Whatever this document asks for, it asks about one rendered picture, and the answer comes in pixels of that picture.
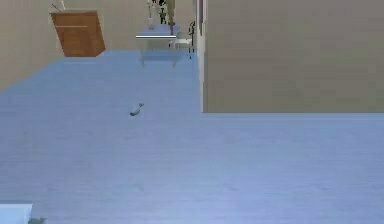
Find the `small grey bottle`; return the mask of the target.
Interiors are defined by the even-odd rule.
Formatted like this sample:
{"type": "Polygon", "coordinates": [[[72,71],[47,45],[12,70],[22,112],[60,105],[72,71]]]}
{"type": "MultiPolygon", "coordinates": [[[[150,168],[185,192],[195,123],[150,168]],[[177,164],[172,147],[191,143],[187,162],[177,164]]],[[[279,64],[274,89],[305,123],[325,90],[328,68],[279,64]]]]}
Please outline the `small grey bottle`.
{"type": "Polygon", "coordinates": [[[144,106],[143,103],[139,103],[136,107],[133,108],[133,110],[130,112],[130,115],[131,116],[137,116],[140,111],[141,111],[141,108],[144,106]]]}

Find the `white low shelf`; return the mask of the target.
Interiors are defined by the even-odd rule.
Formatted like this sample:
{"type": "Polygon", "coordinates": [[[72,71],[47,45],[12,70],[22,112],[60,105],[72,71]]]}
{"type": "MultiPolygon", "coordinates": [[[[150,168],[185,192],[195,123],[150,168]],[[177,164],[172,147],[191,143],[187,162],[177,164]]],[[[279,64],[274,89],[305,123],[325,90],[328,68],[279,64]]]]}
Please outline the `white low shelf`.
{"type": "Polygon", "coordinates": [[[192,47],[192,39],[181,38],[181,39],[170,40],[168,42],[168,46],[171,47],[173,45],[175,45],[178,49],[180,48],[181,45],[186,45],[189,49],[191,49],[191,47],[192,47]]]}

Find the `black thin stand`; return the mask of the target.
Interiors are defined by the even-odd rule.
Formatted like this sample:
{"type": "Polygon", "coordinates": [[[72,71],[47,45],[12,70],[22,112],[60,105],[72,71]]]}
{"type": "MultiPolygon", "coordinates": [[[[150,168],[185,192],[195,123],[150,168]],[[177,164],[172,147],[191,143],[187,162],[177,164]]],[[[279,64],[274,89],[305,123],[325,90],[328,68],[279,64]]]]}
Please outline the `black thin stand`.
{"type": "Polygon", "coordinates": [[[190,44],[189,44],[189,57],[192,59],[192,53],[195,51],[194,50],[194,36],[195,36],[195,26],[196,26],[196,21],[192,21],[189,25],[189,36],[190,36],[190,44]]]}

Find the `clear glass vase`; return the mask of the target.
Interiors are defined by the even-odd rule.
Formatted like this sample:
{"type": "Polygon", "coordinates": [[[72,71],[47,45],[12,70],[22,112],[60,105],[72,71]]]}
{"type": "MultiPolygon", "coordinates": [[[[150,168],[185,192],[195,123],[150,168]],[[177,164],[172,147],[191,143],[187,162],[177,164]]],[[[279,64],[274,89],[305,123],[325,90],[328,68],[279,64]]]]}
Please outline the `clear glass vase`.
{"type": "Polygon", "coordinates": [[[149,30],[154,30],[153,23],[153,8],[156,0],[147,0],[147,9],[148,9],[148,28],[149,30]]]}

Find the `brown wooden cabinet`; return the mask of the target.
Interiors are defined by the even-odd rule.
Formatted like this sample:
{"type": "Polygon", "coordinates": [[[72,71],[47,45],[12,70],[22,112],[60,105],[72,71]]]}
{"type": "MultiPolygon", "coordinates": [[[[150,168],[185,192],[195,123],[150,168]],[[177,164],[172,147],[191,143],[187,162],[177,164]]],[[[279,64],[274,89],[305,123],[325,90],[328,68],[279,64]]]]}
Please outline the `brown wooden cabinet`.
{"type": "Polygon", "coordinates": [[[96,10],[50,13],[66,57],[97,57],[106,50],[96,10]]]}

